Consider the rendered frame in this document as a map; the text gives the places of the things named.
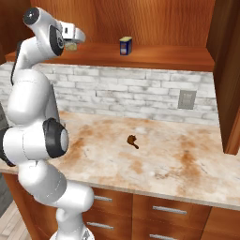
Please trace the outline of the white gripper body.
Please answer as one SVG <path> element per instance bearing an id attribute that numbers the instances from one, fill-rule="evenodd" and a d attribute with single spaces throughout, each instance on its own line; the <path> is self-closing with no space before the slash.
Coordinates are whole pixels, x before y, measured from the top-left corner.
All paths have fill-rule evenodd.
<path id="1" fill-rule="evenodd" d="M 73 41 L 76 43 L 85 42 L 85 33 L 81 29 L 75 28 Z"/>

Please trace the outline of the wooden cabinet door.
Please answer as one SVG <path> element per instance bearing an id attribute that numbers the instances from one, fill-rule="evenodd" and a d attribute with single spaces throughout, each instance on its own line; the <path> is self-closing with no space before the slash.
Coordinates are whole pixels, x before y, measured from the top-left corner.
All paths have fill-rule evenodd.
<path id="1" fill-rule="evenodd" d="M 206 48 L 213 70 L 223 152 L 240 147 L 240 0 L 216 0 Z"/>
<path id="2" fill-rule="evenodd" d="M 0 0 L 0 65 L 6 54 L 16 50 L 20 40 L 32 36 L 23 24 L 23 14 L 31 7 L 30 0 Z"/>

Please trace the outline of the blue can with yellow lid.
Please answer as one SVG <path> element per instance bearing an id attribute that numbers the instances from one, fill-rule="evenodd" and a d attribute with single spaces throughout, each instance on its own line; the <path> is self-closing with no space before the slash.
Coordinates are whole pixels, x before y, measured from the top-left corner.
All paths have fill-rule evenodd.
<path id="1" fill-rule="evenodd" d="M 120 41 L 120 54 L 129 55 L 132 50 L 132 37 L 122 37 Z"/>

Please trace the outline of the small brown object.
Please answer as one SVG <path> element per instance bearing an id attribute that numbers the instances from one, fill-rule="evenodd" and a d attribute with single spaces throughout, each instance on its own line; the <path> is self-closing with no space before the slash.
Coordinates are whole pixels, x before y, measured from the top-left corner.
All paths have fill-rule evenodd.
<path id="1" fill-rule="evenodd" d="M 135 141 L 137 140 L 135 135 L 129 135 L 127 137 L 127 143 L 130 145 L 133 145 L 136 149 L 139 148 L 139 146 L 135 143 Z"/>

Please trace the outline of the wooden drawer front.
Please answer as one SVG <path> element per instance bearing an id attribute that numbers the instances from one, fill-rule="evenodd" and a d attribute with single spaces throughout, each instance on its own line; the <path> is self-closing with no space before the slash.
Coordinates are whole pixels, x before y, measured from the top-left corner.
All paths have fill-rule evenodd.
<path id="1" fill-rule="evenodd" d="M 152 206 L 165 206 L 187 211 L 186 215 L 153 210 Z M 135 218 L 163 221 L 183 227 L 202 228 L 208 219 L 211 207 L 190 202 L 181 202 L 144 195 L 133 196 L 132 214 Z"/>
<path id="2" fill-rule="evenodd" d="M 93 188 L 95 195 L 112 198 L 112 202 L 94 200 L 93 209 L 126 217 L 132 216 L 133 195 L 131 193 Z"/>
<path id="3" fill-rule="evenodd" d="M 132 240 L 158 240 L 150 238 L 150 233 L 170 236 L 178 240 L 201 240 L 202 237 L 202 230 L 160 221 L 132 219 Z"/>
<path id="4" fill-rule="evenodd" d="M 93 233 L 96 240 L 131 240 L 131 217 L 125 217 L 98 210 L 89 210 L 82 214 L 85 225 Z M 107 230 L 89 226 L 86 222 L 98 222 L 114 226 L 114 230 Z"/>

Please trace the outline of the wooden cupboard door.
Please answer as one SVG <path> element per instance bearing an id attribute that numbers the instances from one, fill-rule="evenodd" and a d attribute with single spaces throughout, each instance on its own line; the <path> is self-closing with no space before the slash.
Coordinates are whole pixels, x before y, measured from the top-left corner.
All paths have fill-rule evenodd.
<path id="1" fill-rule="evenodd" d="M 201 240 L 240 240 L 240 211 L 213 207 Z"/>

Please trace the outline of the wooden wall cabinet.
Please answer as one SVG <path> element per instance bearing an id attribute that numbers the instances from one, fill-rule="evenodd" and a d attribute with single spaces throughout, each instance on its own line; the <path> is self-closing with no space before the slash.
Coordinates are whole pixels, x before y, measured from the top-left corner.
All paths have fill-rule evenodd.
<path id="1" fill-rule="evenodd" d="M 54 64 L 211 71 L 206 49 L 215 0 L 30 0 L 31 7 L 75 23 L 86 41 Z M 132 37 L 129 55 L 122 37 Z"/>

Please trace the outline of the grey wall outlet plate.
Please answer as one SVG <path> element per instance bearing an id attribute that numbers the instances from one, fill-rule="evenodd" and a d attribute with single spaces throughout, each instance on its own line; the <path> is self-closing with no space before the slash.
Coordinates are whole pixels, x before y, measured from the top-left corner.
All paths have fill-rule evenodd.
<path id="1" fill-rule="evenodd" d="M 178 99 L 178 108 L 192 110 L 196 98 L 196 91 L 181 90 Z"/>

